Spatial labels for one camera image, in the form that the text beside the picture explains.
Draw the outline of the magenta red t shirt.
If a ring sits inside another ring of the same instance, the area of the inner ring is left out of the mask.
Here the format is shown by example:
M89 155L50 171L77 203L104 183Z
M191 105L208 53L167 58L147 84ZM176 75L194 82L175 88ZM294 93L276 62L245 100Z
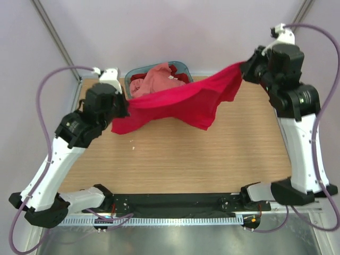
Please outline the magenta red t shirt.
M130 99L130 116L114 119L111 131L123 135L168 117L208 130L220 103L234 100L242 83L240 66L234 63L204 80Z

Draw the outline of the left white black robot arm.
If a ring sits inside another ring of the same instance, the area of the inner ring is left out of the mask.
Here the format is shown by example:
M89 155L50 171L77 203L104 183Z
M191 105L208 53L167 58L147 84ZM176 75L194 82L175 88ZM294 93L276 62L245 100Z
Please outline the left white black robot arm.
M113 194L101 184L71 193L58 191L91 142L102 135L113 119L128 116L128 102L118 81L94 84L79 104L82 109L62 118L53 138L52 154L46 157L33 180L8 199L16 209L23 207L25 219L33 226L54 228L69 214L87 209L105 213L114 203Z

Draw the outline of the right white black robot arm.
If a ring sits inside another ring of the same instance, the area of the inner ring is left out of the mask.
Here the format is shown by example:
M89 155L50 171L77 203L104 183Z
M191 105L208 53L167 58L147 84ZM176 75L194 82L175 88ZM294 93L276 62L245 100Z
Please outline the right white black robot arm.
M300 82L303 61L304 53L297 45L279 43L270 49L259 46L241 64L242 78L261 85L269 97L292 167L287 178L242 187L239 203L245 210L252 210L265 200L286 206L313 203L326 196L320 182L331 196L338 193L324 171L318 138L312 138L320 100L315 87Z

